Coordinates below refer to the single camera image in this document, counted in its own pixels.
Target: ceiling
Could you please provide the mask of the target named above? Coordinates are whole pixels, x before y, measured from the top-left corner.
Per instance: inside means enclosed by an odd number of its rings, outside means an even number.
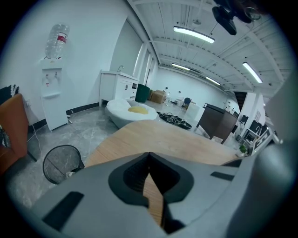
[[[212,0],[127,1],[147,31],[160,67],[173,70],[171,64],[176,63],[190,68],[189,73],[198,78],[214,79],[223,90],[261,92],[270,98],[296,64],[282,31],[269,15],[251,24],[234,18],[237,34],[233,36],[214,19]],[[173,26],[209,35],[215,42],[174,32]],[[257,71],[262,84],[242,65],[245,61]]]

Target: fluorescent ceiling light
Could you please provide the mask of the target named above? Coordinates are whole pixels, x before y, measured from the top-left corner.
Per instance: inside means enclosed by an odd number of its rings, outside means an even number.
[[[261,84],[263,81],[260,79],[260,77],[257,75],[257,73],[252,69],[252,67],[247,63],[244,62],[243,66],[252,74],[252,76],[256,79],[256,81]]]
[[[202,40],[205,40],[209,43],[214,42],[214,39],[212,37],[210,37],[208,35],[205,35],[205,34],[202,34],[202,33],[199,33],[199,32],[196,32],[196,31],[193,31],[193,30],[189,30],[189,29],[184,28],[184,27],[175,26],[174,27],[174,32],[180,32],[180,33],[183,33],[183,34],[192,35],[192,36],[198,37]]]
[[[214,81],[213,79],[206,77],[206,79],[210,80],[211,82],[215,83],[216,85],[220,85],[219,83],[217,83],[216,81]]]
[[[177,68],[181,68],[181,69],[185,69],[185,70],[190,70],[190,69],[188,69],[188,68],[185,68],[185,67],[183,67],[183,66],[176,65],[176,64],[172,64],[172,66],[177,67]]]

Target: potted plant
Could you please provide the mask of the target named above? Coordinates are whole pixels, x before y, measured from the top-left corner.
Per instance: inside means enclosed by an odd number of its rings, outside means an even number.
[[[242,157],[242,156],[244,156],[244,154],[246,153],[246,151],[247,151],[246,147],[244,145],[241,145],[239,147],[239,150],[237,150],[236,155],[238,157]]]

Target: yellow cloth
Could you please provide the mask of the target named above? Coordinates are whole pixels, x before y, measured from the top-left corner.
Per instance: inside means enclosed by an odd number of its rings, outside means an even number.
[[[142,106],[132,106],[129,108],[129,112],[135,112],[140,114],[148,114],[148,111],[145,107]]]

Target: green trash bin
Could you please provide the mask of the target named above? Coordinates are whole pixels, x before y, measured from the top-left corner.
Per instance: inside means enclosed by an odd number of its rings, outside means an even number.
[[[150,88],[143,84],[138,85],[138,89],[136,91],[135,101],[137,102],[146,102],[147,97],[149,96]]]

